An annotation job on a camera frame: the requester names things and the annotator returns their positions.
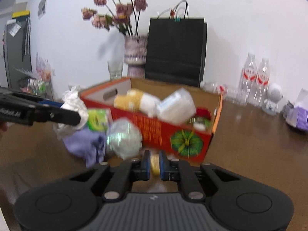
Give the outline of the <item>yellow white plush toy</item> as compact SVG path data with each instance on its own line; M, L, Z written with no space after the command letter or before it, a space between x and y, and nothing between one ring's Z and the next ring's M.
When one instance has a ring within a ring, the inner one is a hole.
M130 89L125 95L118 94L113 106L125 111L141 112L148 118L153 118L156 115L156 106L160 103L161 100L156 96L138 89Z

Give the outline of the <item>right standing water bottle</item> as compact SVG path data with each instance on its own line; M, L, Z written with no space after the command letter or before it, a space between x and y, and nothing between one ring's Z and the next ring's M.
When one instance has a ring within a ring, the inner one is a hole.
M251 104L260 107L264 99L270 77L269 59L263 58L257 70L256 79L253 84Z

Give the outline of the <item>purple tissue box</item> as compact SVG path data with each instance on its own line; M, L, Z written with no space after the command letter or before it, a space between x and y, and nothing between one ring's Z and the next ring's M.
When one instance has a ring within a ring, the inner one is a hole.
M301 89L294 104L290 101L283 107L282 114L285 122L298 130L307 131L307 90Z

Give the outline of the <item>left standing water bottle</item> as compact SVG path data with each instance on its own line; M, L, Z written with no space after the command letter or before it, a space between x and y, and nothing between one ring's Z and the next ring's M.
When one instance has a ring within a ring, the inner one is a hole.
M256 78L257 65L255 62L255 54L248 53L245 64L242 68L239 88L238 88L238 102L242 105L246 105L252 84Z

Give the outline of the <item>iridescent bundle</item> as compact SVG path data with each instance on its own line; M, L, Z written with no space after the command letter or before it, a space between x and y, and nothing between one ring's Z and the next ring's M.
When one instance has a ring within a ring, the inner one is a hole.
M128 118L115 120L106 132L106 153L126 160L136 157L142 149L142 135Z

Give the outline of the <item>green tissue packet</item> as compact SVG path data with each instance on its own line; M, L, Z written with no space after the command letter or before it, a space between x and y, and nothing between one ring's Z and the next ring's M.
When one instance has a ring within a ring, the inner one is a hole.
M113 119L109 109L89 109L87 126L92 131L106 132Z

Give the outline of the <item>red artificial rose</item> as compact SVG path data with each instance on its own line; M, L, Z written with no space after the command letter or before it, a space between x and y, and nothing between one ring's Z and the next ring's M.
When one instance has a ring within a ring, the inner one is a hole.
M211 120L211 112L205 107L197 107L195 116Z

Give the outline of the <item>white astronaut figurine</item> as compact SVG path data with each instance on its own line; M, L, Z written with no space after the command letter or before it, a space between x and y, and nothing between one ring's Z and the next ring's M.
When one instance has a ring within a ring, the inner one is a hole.
M278 84L270 84L266 91L266 98L262 103L262 110L269 115L276 115L278 103L282 100L284 94L282 87Z

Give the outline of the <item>clear drinking glass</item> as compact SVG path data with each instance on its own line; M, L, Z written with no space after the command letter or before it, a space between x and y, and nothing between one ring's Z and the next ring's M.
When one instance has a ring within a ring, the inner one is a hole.
M123 73L123 61L122 60L110 60L108 61L108 71L110 80L118 80L122 78Z

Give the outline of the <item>lying empty water bottle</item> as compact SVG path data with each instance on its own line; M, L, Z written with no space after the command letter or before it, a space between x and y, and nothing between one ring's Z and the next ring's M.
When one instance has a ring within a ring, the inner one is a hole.
M223 98L226 97L228 92L226 85L217 82L206 82L204 80L200 83L200 88L206 92L222 95Z

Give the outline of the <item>black paper shopping bag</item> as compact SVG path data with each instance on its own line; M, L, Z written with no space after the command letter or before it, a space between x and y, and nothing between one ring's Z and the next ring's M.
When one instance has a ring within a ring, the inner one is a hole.
M187 0L150 19L145 78L199 87L205 68L207 23L188 18Z

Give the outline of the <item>dark grey cabinet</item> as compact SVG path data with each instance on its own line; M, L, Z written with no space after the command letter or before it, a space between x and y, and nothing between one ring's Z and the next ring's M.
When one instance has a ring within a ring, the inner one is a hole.
M20 90L26 87L29 76L22 71L32 71L30 31L28 10L14 13L4 28L4 62L10 89Z

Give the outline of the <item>yellow eraser block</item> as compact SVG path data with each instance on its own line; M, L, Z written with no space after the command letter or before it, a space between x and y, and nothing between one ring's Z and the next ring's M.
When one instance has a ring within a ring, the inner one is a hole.
M151 171L155 176L160 175L160 157L158 154L151 155L150 157Z

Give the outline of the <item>purple ceramic vase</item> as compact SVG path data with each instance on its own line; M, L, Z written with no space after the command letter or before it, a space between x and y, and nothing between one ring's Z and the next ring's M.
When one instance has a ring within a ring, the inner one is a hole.
M148 35L126 36L124 43L124 63L127 75L134 78L145 77Z

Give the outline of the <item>purple cloth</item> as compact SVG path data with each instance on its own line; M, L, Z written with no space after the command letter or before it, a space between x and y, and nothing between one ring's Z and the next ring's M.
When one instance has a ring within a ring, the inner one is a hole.
M84 160L86 168L104 161L106 154L106 133L93 131L88 127L64 137L63 143L68 152Z

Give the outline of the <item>red orange cardboard box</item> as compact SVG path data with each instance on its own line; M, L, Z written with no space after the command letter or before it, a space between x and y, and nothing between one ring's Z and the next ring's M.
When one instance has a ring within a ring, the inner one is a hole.
M165 99L180 88L191 94L196 108L205 107L211 112L210 124L205 131L196 130L191 124L173 125L113 106L114 97L126 94L129 89L139 89ZM81 91L79 96L88 108L109 108L114 120L128 118L141 131L144 146L164 150L180 159L197 163L205 159L219 123L223 102L221 95L205 92L197 87L130 77L94 85Z

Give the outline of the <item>dried pink rose bouquet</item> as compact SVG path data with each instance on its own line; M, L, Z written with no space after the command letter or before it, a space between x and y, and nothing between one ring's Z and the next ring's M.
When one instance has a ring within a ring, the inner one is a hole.
M146 0L93 0L97 7L104 7L107 13L99 13L96 9L84 7L81 9L82 19L91 21L93 27L109 31L112 27L124 36L138 36L138 26L141 13L148 3Z

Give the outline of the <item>crumpled white plastic bag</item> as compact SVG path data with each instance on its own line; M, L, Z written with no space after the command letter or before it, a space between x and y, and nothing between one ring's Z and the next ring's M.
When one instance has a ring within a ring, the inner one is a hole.
M70 126L68 124L54 124L53 129L57 139L59 140L71 136L76 131L81 130L88 121L88 109L79 97L80 91L81 87L79 85L75 85L72 86L70 90L67 90L63 93L62 101L64 104L61 106L61 109L78 112L80 116L80 122L77 124L77 126Z

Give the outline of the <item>standing water bottle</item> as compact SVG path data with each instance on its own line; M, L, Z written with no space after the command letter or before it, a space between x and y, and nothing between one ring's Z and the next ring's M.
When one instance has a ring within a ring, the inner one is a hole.
M263 58L257 70L256 79L253 84L251 104L260 107L264 99L270 77L269 59Z
M242 68L239 88L238 88L238 102L242 105L246 105L252 84L256 78L257 65L255 62L255 54L248 53L245 64Z

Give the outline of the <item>clear plastic container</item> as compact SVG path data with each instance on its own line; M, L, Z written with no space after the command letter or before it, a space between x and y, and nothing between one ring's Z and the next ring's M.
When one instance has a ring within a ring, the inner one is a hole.
M155 113L160 121L181 125L196 114L196 107L191 94L180 88L157 104Z

